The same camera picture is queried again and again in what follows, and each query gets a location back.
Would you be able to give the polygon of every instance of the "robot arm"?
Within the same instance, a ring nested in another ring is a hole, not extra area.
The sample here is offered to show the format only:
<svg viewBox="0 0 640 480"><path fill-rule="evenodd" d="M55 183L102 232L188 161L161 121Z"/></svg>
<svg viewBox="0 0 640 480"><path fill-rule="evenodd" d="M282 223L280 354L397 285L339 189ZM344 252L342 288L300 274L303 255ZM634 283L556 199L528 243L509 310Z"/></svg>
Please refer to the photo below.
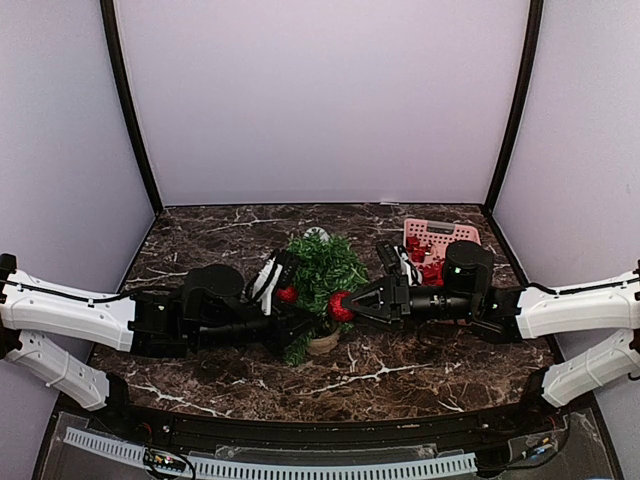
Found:
<svg viewBox="0 0 640 480"><path fill-rule="evenodd" d="M251 342L279 353L318 321L274 298L296 265L286 252L274 252L252 282L248 301L241 301L244 280L225 265L191 270L184 285L167 295L135 289L114 296L45 282L18 270L14 256L0 255L0 358L24 366L87 410L119 406L128 399L124 380L88 367L42 332L149 357Z"/></svg>
<svg viewBox="0 0 640 480"><path fill-rule="evenodd" d="M346 297L342 305L386 329L408 319L465 319L471 332L491 343L519 342L553 333L619 328L611 337L560 365L534 372L523 395L561 407L607 382L640 370L640 269L601 282L550 289L491 286L493 256L471 242L446 252L443 287L411 286L393 274L389 247L378 246L389 275Z"/></svg>

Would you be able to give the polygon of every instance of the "brown marble surface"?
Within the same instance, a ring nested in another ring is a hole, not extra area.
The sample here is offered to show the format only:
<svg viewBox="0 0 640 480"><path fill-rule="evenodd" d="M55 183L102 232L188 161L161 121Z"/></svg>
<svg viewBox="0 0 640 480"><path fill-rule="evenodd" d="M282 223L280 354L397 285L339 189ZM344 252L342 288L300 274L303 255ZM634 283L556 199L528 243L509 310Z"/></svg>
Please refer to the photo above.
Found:
<svg viewBox="0 0 640 480"><path fill-rule="evenodd" d="M401 243L406 217L475 226L496 254L494 284L517 284L479 208L364 204L170 208L156 222L127 285L179 285L189 269L211 263L232 265L249 279L274 248L313 226L348 237L375 279L382 270L374 244ZM329 354L295 368L260 345L180 360L97 346L91 359L93 367L123 376L138 405L282 421L388 420L504 405L518 400L529 373L551 363L542 339L488 345L443 325L399 333L359 326Z"/></svg>

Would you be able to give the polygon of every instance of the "black frame pole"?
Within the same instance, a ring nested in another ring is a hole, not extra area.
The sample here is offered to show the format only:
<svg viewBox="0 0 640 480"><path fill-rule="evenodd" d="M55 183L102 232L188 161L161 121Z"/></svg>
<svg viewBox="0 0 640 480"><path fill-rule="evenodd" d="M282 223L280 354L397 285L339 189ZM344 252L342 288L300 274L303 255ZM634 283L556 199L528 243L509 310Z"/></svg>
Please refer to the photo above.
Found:
<svg viewBox="0 0 640 480"><path fill-rule="evenodd" d="M153 211L157 214L162 212L163 205L158 192L158 186L153 178L151 164L147 151L144 148L138 117L133 106L133 98L131 97L131 89L129 88L129 80L127 79L127 71L122 55L122 46L120 45L120 36L118 35L118 22L116 20L115 6L113 0L100 0L100 9L102 11L102 23L104 25L104 35L107 40L109 49L109 58L111 59L111 68L113 70L113 78L116 82L118 97L120 97L120 107L124 121L129 132L129 139L133 147L133 153L136 157L138 169L142 176L144 188L147 191L149 202L153 207Z"/></svg>
<svg viewBox="0 0 640 480"><path fill-rule="evenodd" d="M518 128L522 120L522 112L527 99L529 83L531 81L531 72L533 71L533 62L536 56L536 48L538 46L538 35L540 34L540 24L542 23L542 9L544 0L531 0L529 4L529 18L527 20L527 31L524 37L524 46L522 48L522 59L520 60L520 69L518 71L518 80L513 94L513 102L511 103L511 111L507 120L507 128L502 139L502 146L498 154L498 161L493 172L491 185L487 198L484 201L484 207L491 214L498 202L498 196L507 174L509 161L513 154L513 147L516 143Z"/></svg>

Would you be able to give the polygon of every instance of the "red ornament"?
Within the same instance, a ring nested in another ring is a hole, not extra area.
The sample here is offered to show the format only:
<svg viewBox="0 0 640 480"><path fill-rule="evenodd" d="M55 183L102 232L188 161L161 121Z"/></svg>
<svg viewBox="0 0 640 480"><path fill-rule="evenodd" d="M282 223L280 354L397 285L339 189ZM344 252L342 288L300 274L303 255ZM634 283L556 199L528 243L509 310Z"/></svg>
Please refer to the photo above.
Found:
<svg viewBox="0 0 640 480"><path fill-rule="evenodd" d="M411 261L414 263L422 263L424 262L424 257L427 254L426 247L415 247L411 252Z"/></svg>
<svg viewBox="0 0 640 480"><path fill-rule="evenodd" d="M407 237L407 252L413 252L413 249L420 246L420 239L418 237Z"/></svg>
<svg viewBox="0 0 640 480"><path fill-rule="evenodd" d="M351 292L342 291L334 293L331 295L331 298L329 298L329 305L327 306L329 316L336 322L347 323L356 316L351 310L347 310L342 306L342 299L348 295L351 295Z"/></svg>
<svg viewBox="0 0 640 480"><path fill-rule="evenodd" d="M436 260L435 262L422 267L422 284L442 287L444 285L444 282L442 281L443 265L444 260Z"/></svg>
<svg viewBox="0 0 640 480"><path fill-rule="evenodd" d="M296 303L298 301L298 291L293 285L287 288L279 288L276 292L276 298L284 303Z"/></svg>

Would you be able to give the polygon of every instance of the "pink tray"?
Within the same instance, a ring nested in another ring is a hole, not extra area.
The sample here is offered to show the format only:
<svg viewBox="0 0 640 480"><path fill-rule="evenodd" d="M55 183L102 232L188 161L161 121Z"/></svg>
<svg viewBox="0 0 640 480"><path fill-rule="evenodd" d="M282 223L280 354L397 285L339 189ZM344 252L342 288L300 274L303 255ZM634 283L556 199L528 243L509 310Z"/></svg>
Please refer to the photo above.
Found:
<svg viewBox="0 0 640 480"><path fill-rule="evenodd" d="M427 250L424 262L413 262L416 267L444 259L447 245L456 240L469 240L481 245L480 235L475 227L433 220L418 220L417 218L407 218L404 221L405 247L407 246L407 237L418 237L420 246L432 245L431 251Z"/></svg>

